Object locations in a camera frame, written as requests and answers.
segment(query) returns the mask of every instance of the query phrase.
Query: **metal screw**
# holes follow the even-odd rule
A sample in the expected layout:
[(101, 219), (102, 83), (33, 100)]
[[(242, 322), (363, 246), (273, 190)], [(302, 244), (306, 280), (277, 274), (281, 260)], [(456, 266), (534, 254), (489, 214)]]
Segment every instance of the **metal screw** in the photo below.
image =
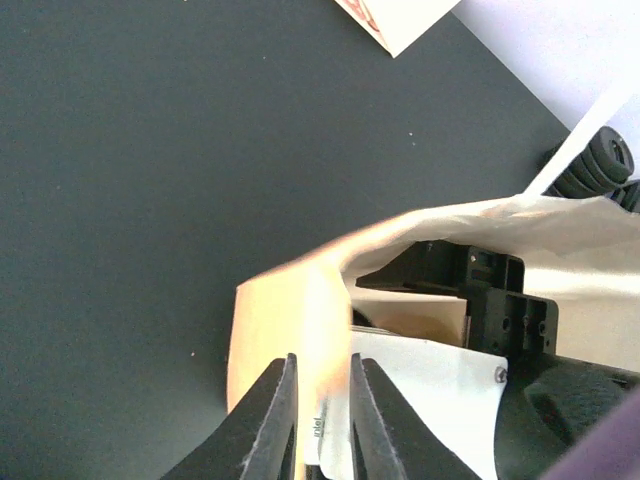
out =
[(496, 383), (505, 383), (507, 381), (507, 369), (497, 367), (495, 373), (493, 374), (493, 378), (495, 378)]

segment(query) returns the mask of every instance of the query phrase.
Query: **screw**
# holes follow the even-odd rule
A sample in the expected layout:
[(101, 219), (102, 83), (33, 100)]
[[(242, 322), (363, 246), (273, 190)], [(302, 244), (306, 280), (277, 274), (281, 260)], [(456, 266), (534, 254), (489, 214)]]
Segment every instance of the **screw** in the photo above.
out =
[(507, 381), (507, 370), (502, 367), (497, 367), (495, 373), (493, 374), (493, 378), (495, 378), (496, 383), (504, 383)]

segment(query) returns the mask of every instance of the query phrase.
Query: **dark tabletop surface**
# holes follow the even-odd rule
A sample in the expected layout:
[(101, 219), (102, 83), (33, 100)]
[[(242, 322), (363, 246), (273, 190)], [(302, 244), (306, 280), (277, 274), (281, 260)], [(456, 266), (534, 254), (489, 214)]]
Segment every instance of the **dark tabletop surface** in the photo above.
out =
[(0, 7), (12, 479), (158, 478), (224, 416), (238, 283), (566, 134), (452, 15), (392, 60), (331, 0), (119, 3)]

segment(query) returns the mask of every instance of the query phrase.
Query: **paper card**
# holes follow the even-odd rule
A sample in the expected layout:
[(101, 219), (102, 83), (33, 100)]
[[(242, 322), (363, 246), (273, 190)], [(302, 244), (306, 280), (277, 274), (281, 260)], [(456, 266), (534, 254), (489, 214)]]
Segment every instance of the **paper card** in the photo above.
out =
[(397, 57), (460, 0), (336, 0)]

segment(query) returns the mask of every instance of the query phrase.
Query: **white background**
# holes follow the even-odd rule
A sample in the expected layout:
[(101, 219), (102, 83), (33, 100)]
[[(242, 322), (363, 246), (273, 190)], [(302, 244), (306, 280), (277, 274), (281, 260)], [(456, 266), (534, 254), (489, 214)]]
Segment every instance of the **white background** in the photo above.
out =
[[(639, 0), (462, 0), (454, 12), (570, 129), (621, 72), (640, 80)], [(640, 165), (640, 95), (608, 124)]]

